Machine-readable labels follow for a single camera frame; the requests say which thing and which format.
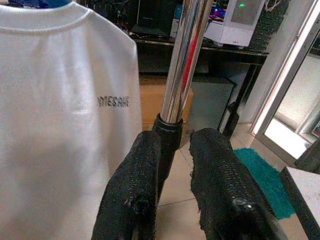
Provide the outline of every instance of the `black plastic base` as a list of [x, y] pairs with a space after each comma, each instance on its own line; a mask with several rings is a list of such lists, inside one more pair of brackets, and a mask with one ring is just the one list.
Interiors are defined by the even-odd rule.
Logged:
[[156, 116], [152, 130], [161, 138], [161, 157], [158, 169], [158, 199], [161, 196], [165, 180], [169, 176], [175, 152], [179, 149], [182, 137], [183, 120], [179, 123], [164, 122], [160, 115]]

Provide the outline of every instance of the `computer case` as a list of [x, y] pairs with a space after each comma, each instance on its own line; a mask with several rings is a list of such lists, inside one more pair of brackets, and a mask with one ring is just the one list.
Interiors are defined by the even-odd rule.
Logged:
[[129, 0], [128, 30], [169, 36], [177, 0]]
[[216, 0], [204, 36], [218, 46], [249, 46], [265, 0]]

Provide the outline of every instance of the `blue bath mat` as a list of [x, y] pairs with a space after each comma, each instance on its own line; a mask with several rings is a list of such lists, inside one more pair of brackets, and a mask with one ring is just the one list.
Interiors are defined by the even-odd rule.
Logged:
[[280, 173], [251, 148], [237, 149], [234, 153], [260, 186], [277, 219], [289, 218], [294, 214], [295, 210], [279, 178]]

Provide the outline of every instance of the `torn foam padding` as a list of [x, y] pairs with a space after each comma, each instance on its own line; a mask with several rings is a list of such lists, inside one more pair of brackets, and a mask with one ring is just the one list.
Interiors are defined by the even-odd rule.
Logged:
[[281, 233], [278, 237], [266, 197], [220, 132], [205, 128], [193, 133], [190, 152], [191, 190], [207, 240], [286, 239]]
[[143, 131], [104, 191], [91, 240], [139, 240], [155, 237], [158, 165], [161, 143], [156, 132]]

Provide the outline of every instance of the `white computer case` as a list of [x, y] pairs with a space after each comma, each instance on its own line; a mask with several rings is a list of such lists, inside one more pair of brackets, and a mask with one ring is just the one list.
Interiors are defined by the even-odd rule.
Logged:
[[230, 0], [224, 22], [210, 22], [204, 36], [218, 46], [249, 46], [264, 4], [265, 0]]

